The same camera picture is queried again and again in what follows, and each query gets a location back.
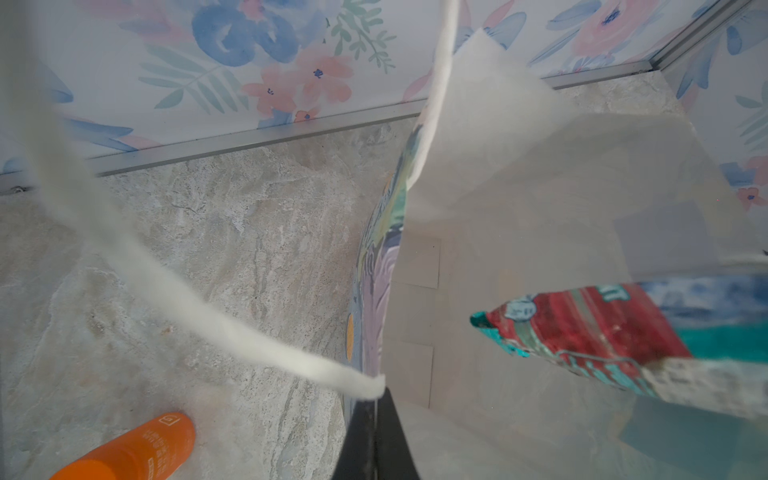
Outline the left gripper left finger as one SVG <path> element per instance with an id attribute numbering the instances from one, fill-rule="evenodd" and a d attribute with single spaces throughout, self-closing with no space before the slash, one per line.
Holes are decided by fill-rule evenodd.
<path id="1" fill-rule="evenodd" d="M 375 401 L 355 404 L 332 480 L 375 478 Z"/>

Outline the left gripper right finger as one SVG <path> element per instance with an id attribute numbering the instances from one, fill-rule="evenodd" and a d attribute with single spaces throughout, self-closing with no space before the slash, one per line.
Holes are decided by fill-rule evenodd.
<path id="1" fill-rule="evenodd" d="M 389 389 L 376 402 L 376 478 L 420 479 Z"/>

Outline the teal candy packet front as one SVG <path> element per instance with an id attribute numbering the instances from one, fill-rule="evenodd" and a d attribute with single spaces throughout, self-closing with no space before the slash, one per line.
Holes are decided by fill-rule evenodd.
<path id="1" fill-rule="evenodd" d="M 767 278 L 719 275 L 526 295 L 471 316 L 505 352 L 669 403 L 767 414 Z"/>

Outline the floral paper gift bag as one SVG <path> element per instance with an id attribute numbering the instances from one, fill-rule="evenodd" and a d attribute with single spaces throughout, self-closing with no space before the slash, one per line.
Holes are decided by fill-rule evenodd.
<path id="1" fill-rule="evenodd" d="M 10 108 L 44 203 L 93 242 L 135 292 L 169 320 L 249 364 L 276 367 L 353 400 L 377 402 L 385 390 L 381 364 L 392 277 L 420 233 L 448 247 L 438 314 L 476 334 L 472 315 L 526 295 L 581 287 L 697 278 L 764 275 L 767 260 L 739 230 L 744 216 L 723 176 L 692 130 L 665 116 L 586 114 L 522 68 L 500 62 L 500 49 L 477 33 L 459 49 L 456 2 L 447 5 L 438 45 L 438 77 L 424 112 L 358 249 L 355 367 L 273 339 L 201 299 L 163 267 L 115 212 L 54 122 L 50 106 L 23 103 L 39 91 L 31 72 L 27 12 L 1 7 L 1 93 Z M 596 387 L 543 358 L 539 362 Z M 648 396 L 668 410 L 653 439 L 666 443 L 684 413 L 741 418 Z M 429 465 L 443 478 L 461 469 L 443 446 L 441 429 L 397 409 L 420 479 Z"/>

